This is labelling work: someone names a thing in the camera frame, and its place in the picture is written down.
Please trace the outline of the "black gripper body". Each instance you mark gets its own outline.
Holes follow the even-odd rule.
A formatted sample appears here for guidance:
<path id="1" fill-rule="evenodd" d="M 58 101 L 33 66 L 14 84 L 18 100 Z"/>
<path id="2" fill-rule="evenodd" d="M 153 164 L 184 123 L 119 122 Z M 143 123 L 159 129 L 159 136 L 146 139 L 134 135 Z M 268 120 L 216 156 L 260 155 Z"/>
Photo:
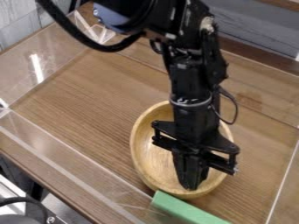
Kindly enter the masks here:
<path id="1" fill-rule="evenodd" d="M 204 155 L 210 168 L 234 175 L 238 167 L 240 147 L 221 133 L 218 107 L 213 103 L 169 102 L 173 107 L 173 120 L 153 122 L 154 144 L 170 152 L 173 149 L 180 149 L 192 155 L 193 176 L 196 155 Z"/>

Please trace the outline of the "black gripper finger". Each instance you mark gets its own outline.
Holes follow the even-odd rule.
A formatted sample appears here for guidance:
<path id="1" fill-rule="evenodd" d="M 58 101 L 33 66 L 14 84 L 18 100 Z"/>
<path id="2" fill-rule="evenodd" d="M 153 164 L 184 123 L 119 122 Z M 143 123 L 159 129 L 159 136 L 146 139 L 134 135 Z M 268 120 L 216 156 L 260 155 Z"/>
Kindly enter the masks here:
<path id="1" fill-rule="evenodd" d="M 180 149 L 173 149 L 173 162 L 180 183 L 188 190 L 194 189 L 193 174 L 192 174 L 192 162 L 193 156 L 186 154 Z"/>
<path id="2" fill-rule="evenodd" d="M 208 160 L 205 159 L 204 155 L 196 155 L 193 157 L 193 161 L 196 163 L 196 174 L 194 174 L 194 181 L 192 189 L 197 190 L 200 188 L 200 185 L 209 177 L 210 167 L 208 164 Z"/>

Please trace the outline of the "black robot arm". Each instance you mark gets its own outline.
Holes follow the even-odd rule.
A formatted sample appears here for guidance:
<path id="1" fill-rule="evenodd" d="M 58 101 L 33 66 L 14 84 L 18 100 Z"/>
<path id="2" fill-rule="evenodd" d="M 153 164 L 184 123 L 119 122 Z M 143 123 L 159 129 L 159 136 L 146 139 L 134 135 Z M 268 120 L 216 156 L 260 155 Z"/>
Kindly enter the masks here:
<path id="1" fill-rule="evenodd" d="M 173 153 L 180 183 L 197 190 L 210 169 L 237 169 L 240 147 L 221 134 L 221 83 L 229 78 L 220 27 L 202 0 L 94 0 L 94 15 L 119 34 L 150 39 L 171 80 L 173 120 L 154 121 L 153 143 Z"/>

